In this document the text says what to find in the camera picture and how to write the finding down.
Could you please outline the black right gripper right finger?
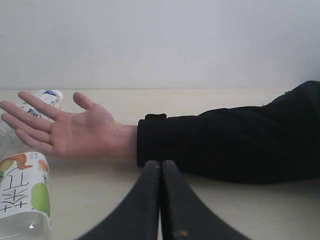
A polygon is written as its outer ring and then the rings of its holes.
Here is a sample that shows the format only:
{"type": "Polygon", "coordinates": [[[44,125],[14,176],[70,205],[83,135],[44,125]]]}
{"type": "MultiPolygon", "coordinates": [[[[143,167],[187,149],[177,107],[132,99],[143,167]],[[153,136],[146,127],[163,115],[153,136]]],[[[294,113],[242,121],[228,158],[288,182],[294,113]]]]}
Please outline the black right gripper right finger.
{"type": "Polygon", "coordinates": [[[172,160],[161,164],[160,215],[164,240],[246,240],[214,214],[172,160]]]}

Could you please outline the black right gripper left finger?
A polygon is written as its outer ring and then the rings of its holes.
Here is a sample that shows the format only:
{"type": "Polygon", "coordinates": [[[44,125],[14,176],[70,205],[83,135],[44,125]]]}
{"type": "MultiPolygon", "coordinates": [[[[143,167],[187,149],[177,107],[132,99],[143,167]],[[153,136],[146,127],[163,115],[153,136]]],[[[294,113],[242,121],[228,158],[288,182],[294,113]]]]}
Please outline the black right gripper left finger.
{"type": "Polygon", "coordinates": [[[120,204],[80,240],[156,240],[160,163],[148,161],[120,204]]]}

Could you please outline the black sleeved forearm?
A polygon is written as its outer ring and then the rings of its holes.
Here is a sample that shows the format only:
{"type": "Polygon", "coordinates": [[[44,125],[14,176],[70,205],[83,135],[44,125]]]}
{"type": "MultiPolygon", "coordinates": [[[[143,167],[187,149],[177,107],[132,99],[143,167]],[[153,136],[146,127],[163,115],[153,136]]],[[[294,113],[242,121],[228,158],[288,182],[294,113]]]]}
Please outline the black sleeved forearm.
{"type": "Polygon", "coordinates": [[[307,81],[263,106],[138,122],[137,165],[172,160],[219,181],[273,184],[320,176],[320,84],[307,81]]]}

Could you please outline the person's open bare hand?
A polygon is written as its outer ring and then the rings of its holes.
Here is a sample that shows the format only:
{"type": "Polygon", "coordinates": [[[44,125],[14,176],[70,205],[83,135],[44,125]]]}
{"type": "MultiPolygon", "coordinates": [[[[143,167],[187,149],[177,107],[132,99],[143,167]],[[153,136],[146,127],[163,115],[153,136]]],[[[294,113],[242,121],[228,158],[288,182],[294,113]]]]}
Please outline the person's open bare hand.
{"type": "Polygon", "coordinates": [[[73,101],[84,109],[81,113],[62,111],[25,91],[19,92],[18,97],[48,117],[41,119],[11,102],[1,101],[0,107],[5,111],[1,119],[30,148],[64,159],[136,159],[138,127],[117,123],[104,107],[84,94],[73,94],[73,101]]]}

